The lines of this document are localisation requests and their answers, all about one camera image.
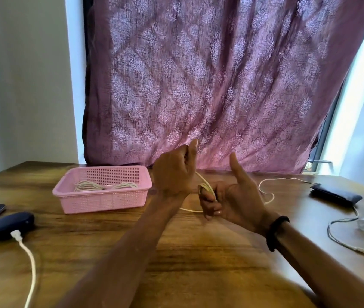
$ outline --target black oval device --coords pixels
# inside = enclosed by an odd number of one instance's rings
[[[30,212],[19,212],[0,218],[0,241],[8,240],[11,231],[19,230],[21,235],[34,229],[34,215]]]

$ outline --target forearm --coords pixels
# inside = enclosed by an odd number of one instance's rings
[[[287,222],[279,227],[276,238],[277,250],[327,307],[364,307],[363,280]]]
[[[135,226],[57,307],[129,307],[159,238],[182,202],[183,198],[155,197]]]

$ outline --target curtain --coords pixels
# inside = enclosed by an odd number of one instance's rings
[[[94,0],[89,164],[300,173],[364,38],[364,0]]]

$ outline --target brown desk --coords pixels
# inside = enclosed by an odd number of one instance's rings
[[[32,307],[53,306],[144,210],[64,215],[51,191],[73,166],[30,162],[0,173],[0,203],[7,205],[7,213],[27,210],[36,217],[37,229],[25,239],[37,261]],[[235,181],[229,172],[202,173],[208,181]],[[267,177],[274,175],[257,175],[255,179]],[[342,177],[303,179],[333,184],[364,197],[363,186]],[[275,193],[272,207],[288,215],[303,234],[364,279],[364,256],[333,243],[326,235],[330,220],[352,216],[352,212],[309,198],[309,185],[299,181],[267,181],[262,189]],[[150,191],[148,201],[153,193]],[[358,205],[364,216],[364,198]],[[197,196],[190,195],[184,207],[197,209]],[[334,225],[334,234],[364,247],[364,235],[355,229],[354,222]],[[27,255],[14,241],[0,242],[0,307],[23,307],[30,283]],[[159,241],[157,255],[132,306],[314,307],[304,287],[306,284],[281,255],[268,252],[261,237],[223,220],[206,222],[200,214],[181,211]]]

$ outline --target basket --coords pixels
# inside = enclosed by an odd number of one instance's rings
[[[80,181],[93,181],[104,190],[74,191]],[[133,182],[138,188],[109,189],[109,186]],[[65,214],[142,207],[152,181],[144,166],[76,167],[66,172],[52,193],[59,197]]]

